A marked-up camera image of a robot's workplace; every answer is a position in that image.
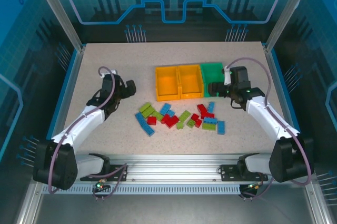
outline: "building block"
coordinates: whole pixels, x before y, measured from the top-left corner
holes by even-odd
[[[190,128],[194,127],[194,125],[195,125],[195,121],[192,120],[192,119],[190,119],[187,123],[187,126],[190,127]]]
[[[157,101],[180,99],[181,83],[177,66],[156,67],[155,79]]]
[[[199,115],[193,113],[193,115],[192,115],[192,117],[191,117],[191,120],[196,121],[198,118],[199,118]]]
[[[222,73],[223,65],[221,62],[215,62],[215,63],[201,63],[200,64],[202,78],[204,80],[204,86],[205,86],[205,98],[209,98],[210,94],[208,92],[208,86],[210,83],[213,82],[224,82],[225,76]]]
[[[216,125],[214,124],[208,124],[208,123],[203,123],[202,124],[202,129],[204,130],[209,130],[209,131],[215,131]]]
[[[147,133],[148,136],[152,136],[154,134],[154,130],[147,124],[143,115],[139,112],[135,115],[135,117],[138,120],[139,124],[141,125],[142,129],[145,131],[145,133]]]
[[[171,117],[168,114],[165,114],[163,119],[160,121],[162,124],[165,124]]]
[[[217,133],[224,135],[226,132],[225,130],[225,122],[222,120],[217,121]]]
[[[142,112],[142,115],[144,118],[147,118],[154,112],[154,108],[152,106],[149,106],[144,112]]]
[[[172,111],[172,110],[168,110],[167,114],[172,118],[172,116],[175,114],[175,112]]]
[[[214,118],[214,117],[215,117],[215,115],[213,113],[206,112],[206,113],[201,114],[202,120],[205,119],[205,118]]]
[[[156,125],[157,124],[157,118],[153,116],[147,117],[147,124],[148,125]]]
[[[177,124],[177,129],[183,129],[184,128],[184,123],[179,121]]]
[[[209,103],[209,107],[207,108],[208,113],[213,113],[214,110],[214,102]]]
[[[161,115],[165,115],[169,111],[170,108],[171,108],[171,105],[168,103],[165,103],[159,113]]]
[[[179,65],[178,73],[181,82],[181,99],[204,97],[204,80],[199,64]]]
[[[143,113],[147,108],[151,106],[150,102],[147,102],[145,105],[139,108],[139,111]]]
[[[198,104],[196,107],[198,108],[200,114],[207,113],[207,109],[203,104]]]
[[[191,115],[191,113],[190,113],[189,111],[184,111],[184,112],[180,115],[179,120],[180,120],[181,122],[185,122],[185,120],[187,120],[188,117],[189,117],[190,115]]]
[[[159,120],[159,121],[161,121],[161,120],[164,118],[164,116],[162,116],[162,115],[161,115],[160,113],[158,113],[157,111],[154,111],[151,115],[154,116],[154,117],[156,117],[157,120]]]
[[[197,128],[199,128],[200,125],[201,125],[201,123],[202,123],[202,120],[197,119],[197,120],[195,121],[195,126],[196,126]]]
[[[166,125],[168,126],[168,128],[173,127],[174,125],[176,125],[179,122],[179,118],[174,115],[172,118],[169,118],[168,120],[166,120]]]
[[[216,124],[216,123],[217,123],[217,119],[216,119],[216,118],[205,117],[205,118],[204,118],[204,123],[208,123],[208,124]]]

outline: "lime green brick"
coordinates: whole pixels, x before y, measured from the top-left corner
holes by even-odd
[[[202,123],[202,129],[209,130],[209,131],[215,131],[216,125],[215,124]]]
[[[149,108],[151,106],[151,104],[149,102],[147,102],[145,105],[143,105],[142,107],[139,108],[139,112],[143,113],[145,112],[145,110],[147,108]]]
[[[152,106],[149,106],[144,112],[142,112],[142,116],[144,118],[147,118],[148,116],[150,116],[153,112],[154,112],[154,108]]]
[[[194,127],[195,125],[195,121],[194,120],[189,120],[187,123],[187,126],[189,126],[190,128]]]
[[[176,125],[177,125],[177,129],[183,129],[184,128],[183,122],[178,122]]]
[[[180,115],[179,120],[185,122],[190,115],[191,113],[189,111],[184,111],[183,114]]]
[[[161,121],[161,120],[164,118],[164,116],[162,116],[162,115],[161,115],[159,112],[157,112],[157,111],[154,111],[154,112],[152,113],[152,116],[156,117],[157,120],[159,120],[159,121]]]

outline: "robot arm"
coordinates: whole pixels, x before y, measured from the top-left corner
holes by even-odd
[[[232,108],[243,109],[248,112],[258,121],[269,139],[275,142],[271,155],[248,154],[240,157],[237,166],[241,176],[244,178],[247,172],[259,172],[271,174],[277,182],[284,182],[308,174],[298,146],[284,127],[298,138],[313,173],[313,140],[304,138],[298,130],[291,127],[272,108],[270,103],[265,104],[265,94],[259,88],[251,88],[245,67],[232,67],[230,69],[225,67],[223,73],[225,82],[210,83],[208,86],[209,94],[211,96],[230,97]]]
[[[75,154],[89,134],[95,130],[97,126],[102,124],[111,113],[116,111],[120,100],[130,97],[136,92],[136,86],[133,80],[127,81],[125,86],[121,77],[117,75],[117,72],[112,71],[112,73],[115,78],[115,91],[111,99],[103,107],[78,121],[62,142],[54,163],[52,186],[67,190],[78,178],[90,174],[109,173],[110,161],[108,157],[99,154],[77,157]],[[103,104],[109,97],[111,91],[112,76],[110,74],[104,74],[102,88],[87,102],[86,107],[79,117]],[[35,181],[48,183],[52,155],[68,128],[52,137],[52,140],[40,141],[36,146],[33,170],[33,179]]]

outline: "blue lego brick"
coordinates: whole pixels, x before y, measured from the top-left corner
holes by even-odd
[[[217,119],[216,118],[204,118],[204,123],[208,123],[208,124],[216,124],[217,123]]]
[[[171,105],[168,103],[165,103],[159,113],[161,115],[165,115],[169,111],[170,108],[171,108]]]
[[[225,134],[225,122],[222,120],[217,121],[217,133],[218,134]]]
[[[135,115],[135,117],[138,120],[141,127],[143,128],[143,130],[145,131],[145,133],[147,133],[148,136],[152,136],[154,134],[154,130],[147,124],[142,114],[139,112]]]
[[[207,108],[208,113],[213,113],[214,110],[214,102],[209,103],[209,107]]]
[[[175,112],[172,110],[168,110],[166,114],[168,114],[172,118]]]

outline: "beige work surface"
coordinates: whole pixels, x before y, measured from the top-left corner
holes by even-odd
[[[80,72],[66,126],[84,109],[86,102],[101,88],[102,79],[97,69],[104,65],[116,69],[125,81],[133,79],[137,93],[122,100],[116,112],[98,126],[80,147],[78,153],[102,154],[219,154],[271,152],[273,143],[267,138],[257,121],[247,112],[235,110],[229,98],[203,98],[168,101],[178,116],[188,110],[197,113],[196,106],[206,107],[215,101],[214,113],[226,123],[226,134],[205,131],[201,128],[168,129],[157,123],[152,126],[155,133],[149,137],[135,118],[138,109],[151,102],[159,111],[164,102],[156,102],[155,67],[162,65],[222,62],[229,64],[234,59],[249,56],[267,61],[260,42],[186,42],[186,43],[122,43],[88,44],[83,56]],[[267,78],[254,62],[241,61],[234,66],[246,66],[252,87],[266,92]],[[272,86],[269,102],[281,114],[277,94]]]

